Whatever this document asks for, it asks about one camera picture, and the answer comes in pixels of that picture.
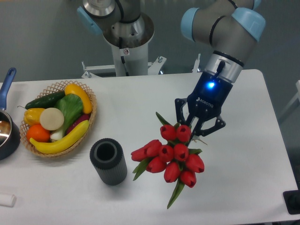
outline yellow squash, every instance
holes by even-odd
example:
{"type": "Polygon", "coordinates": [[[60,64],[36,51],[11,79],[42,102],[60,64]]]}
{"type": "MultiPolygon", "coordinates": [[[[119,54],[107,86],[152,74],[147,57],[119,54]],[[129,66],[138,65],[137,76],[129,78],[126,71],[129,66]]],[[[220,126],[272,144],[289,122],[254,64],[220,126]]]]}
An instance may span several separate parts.
{"type": "Polygon", "coordinates": [[[74,83],[68,84],[65,88],[65,95],[67,94],[75,94],[81,98],[84,114],[90,114],[92,112],[92,102],[82,87],[74,83]]]}
{"type": "Polygon", "coordinates": [[[69,134],[58,141],[45,143],[37,142],[33,138],[30,138],[29,141],[36,147],[39,152],[42,152],[44,154],[55,154],[70,148],[85,134],[88,128],[89,121],[84,120],[79,123],[69,134]]]}

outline robotiq logo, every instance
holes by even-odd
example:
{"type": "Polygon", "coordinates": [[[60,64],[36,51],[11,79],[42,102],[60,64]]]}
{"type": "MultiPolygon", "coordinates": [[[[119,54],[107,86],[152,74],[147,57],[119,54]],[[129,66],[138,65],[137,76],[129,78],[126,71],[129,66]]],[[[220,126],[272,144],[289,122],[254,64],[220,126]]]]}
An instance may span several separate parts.
{"type": "Polygon", "coordinates": [[[205,101],[205,100],[203,100],[202,98],[199,98],[199,97],[198,97],[198,99],[196,100],[196,102],[202,102],[203,104],[208,105],[208,106],[211,107],[211,108],[214,107],[213,104],[211,104],[211,103],[209,103],[209,102],[207,102],[207,101],[205,101]]]}

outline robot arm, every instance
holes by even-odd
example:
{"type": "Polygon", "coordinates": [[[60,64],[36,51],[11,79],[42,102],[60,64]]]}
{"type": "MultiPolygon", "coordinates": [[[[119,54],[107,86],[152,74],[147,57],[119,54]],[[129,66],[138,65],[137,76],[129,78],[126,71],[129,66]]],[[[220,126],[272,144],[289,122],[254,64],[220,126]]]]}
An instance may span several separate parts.
{"type": "Polygon", "coordinates": [[[87,13],[101,30],[116,22],[132,23],[141,15],[139,0],[83,0],[83,9],[78,10],[80,17],[87,13]]]}
{"type": "Polygon", "coordinates": [[[116,76],[148,74],[154,25],[141,13],[140,0],[83,0],[77,12],[85,27],[93,34],[103,33],[111,46],[116,76]]]}
{"type": "Polygon", "coordinates": [[[214,48],[193,92],[185,99],[175,100],[179,123],[190,126],[198,118],[193,135],[206,136],[225,126],[221,107],[265,27],[265,19],[252,10],[259,3],[259,0],[218,0],[205,10],[192,8],[184,14],[183,36],[214,48]],[[187,119],[182,110],[186,103],[187,119]],[[202,130],[204,122],[213,118],[215,125],[202,130]]]}

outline red tulip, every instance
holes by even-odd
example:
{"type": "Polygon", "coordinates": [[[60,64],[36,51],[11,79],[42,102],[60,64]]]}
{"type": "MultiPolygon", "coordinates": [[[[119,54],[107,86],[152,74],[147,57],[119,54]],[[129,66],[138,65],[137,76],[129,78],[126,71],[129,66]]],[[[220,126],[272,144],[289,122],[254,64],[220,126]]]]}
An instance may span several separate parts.
{"type": "Polygon", "coordinates": [[[202,173],[204,171],[204,163],[196,154],[191,154],[188,156],[186,159],[186,167],[195,173],[202,173]]]}
{"type": "Polygon", "coordinates": [[[147,158],[146,148],[145,147],[142,147],[142,148],[140,148],[138,150],[135,150],[135,151],[133,151],[131,153],[131,159],[133,161],[141,162],[145,158],[147,158]]]}
{"type": "Polygon", "coordinates": [[[170,145],[162,145],[158,150],[158,156],[161,161],[170,162],[174,158],[174,149],[170,145]]]}
{"type": "Polygon", "coordinates": [[[178,161],[184,161],[188,158],[188,148],[184,144],[176,144],[174,147],[174,158],[178,161]]]}
{"type": "Polygon", "coordinates": [[[157,156],[149,162],[146,170],[151,173],[159,173],[164,171],[166,165],[167,163],[161,161],[160,158],[157,156]]]}
{"type": "Polygon", "coordinates": [[[176,162],[171,162],[167,165],[164,173],[164,179],[167,183],[177,180],[180,175],[180,169],[176,162]]]}
{"type": "Polygon", "coordinates": [[[188,142],[192,131],[187,125],[180,125],[176,130],[176,136],[181,142],[188,142]]]}
{"type": "Polygon", "coordinates": [[[160,134],[167,141],[174,141],[176,139],[176,130],[172,125],[163,125],[160,128],[160,134]]]}
{"type": "Polygon", "coordinates": [[[159,150],[161,145],[162,145],[162,143],[159,140],[157,140],[151,146],[149,146],[146,150],[147,157],[156,157],[156,156],[158,156],[158,150],[159,150]]]}
{"type": "Polygon", "coordinates": [[[180,180],[190,188],[192,188],[196,184],[196,175],[194,172],[185,170],[180,174],[180,180]]]}
{"type": "Polygon", "coordinates": [[[147,150],[150,146],[153,146],[157,143],[160,143],[159,140],[152,140],[150,141],[148,144],[146,144],[145,146],[141,147],[138,150],[135,150],[131,153],[131,159],[133,161],[137,161],[137,162],[141,162],[142,160],[144,160],[145,158],[147,158],[147,150]]]}

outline yellow pepper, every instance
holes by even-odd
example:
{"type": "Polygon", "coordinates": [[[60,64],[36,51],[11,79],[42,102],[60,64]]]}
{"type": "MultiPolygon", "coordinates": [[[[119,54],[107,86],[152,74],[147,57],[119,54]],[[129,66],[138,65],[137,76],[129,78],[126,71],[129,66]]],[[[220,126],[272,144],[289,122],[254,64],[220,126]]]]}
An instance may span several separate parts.
{"type": "Polygon", "coordinates": [[[39,152],[44,154],[59,153],[75,144],[88,130],[89,124],[88,120],[80,122],[70,133],[55,142],[37,142],[33,138],[30,138],[29,141],[39,152]]]}
{"type": "Polygon", "coordinates": [[[24,118],[23,118],[24,122],[27,123],[29,126],[40,124],[39,117],[44,110],[45,109],[43,108],[28,109],[24,113],[24,118]]]}
{"type": "Polygon", "coordinates": [[[92,102],[90,101],[89,96],[85,92],[85,90],[75,83],[68,84],[65,88],[65,95],[67,94],[75,94],[78,95],[83,104],[83,113],[90,114],[92,112],[92,102]]]}

